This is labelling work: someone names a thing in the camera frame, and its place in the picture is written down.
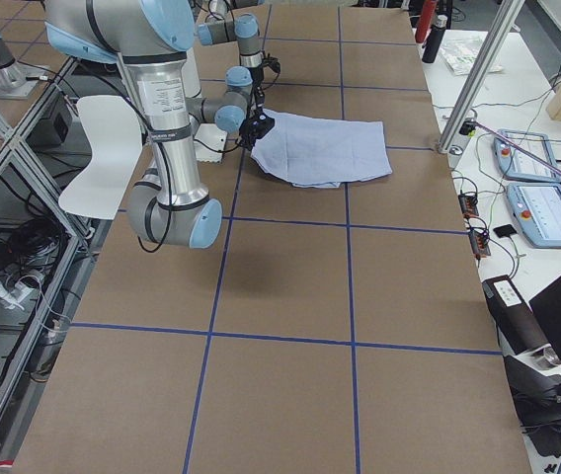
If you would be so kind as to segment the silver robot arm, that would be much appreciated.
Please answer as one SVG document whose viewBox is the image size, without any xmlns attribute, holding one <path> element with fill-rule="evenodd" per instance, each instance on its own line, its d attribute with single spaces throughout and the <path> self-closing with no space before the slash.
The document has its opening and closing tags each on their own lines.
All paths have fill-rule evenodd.
<svg viewBox="0 0 561 474">
<path fill-rule="evenodd" d="M 237 1 L 209 1 L 206 17 L 197 28 L 197 37 L 202 45 L 237 43 L 239 64 L 250 71 L 254 105 L 261 110 L 265 103 L 262 87 L 265 74 L 259 23 L 252 14 L 235 17 L 234 11 L 239 8 Z"/>
<path fill-rule="evenodd" d="M 264 56 L 256 16 L 197 24 L 187 1 L 50 1 L 49 43 L 76 58 L 117 64 L 143 121 L 154 160 L 129 197 L 131 228 L 157 246 L 210 247 L 222 220 L 220 202 L 200 180 L 194 138 L 213 123 L 250 149 L 273 127 L 265 115 Z M 218 100 L 192 96 L 184 68 L 193 45 L 234 41 L 240 63 L 226 74 Z"/>
</svg>

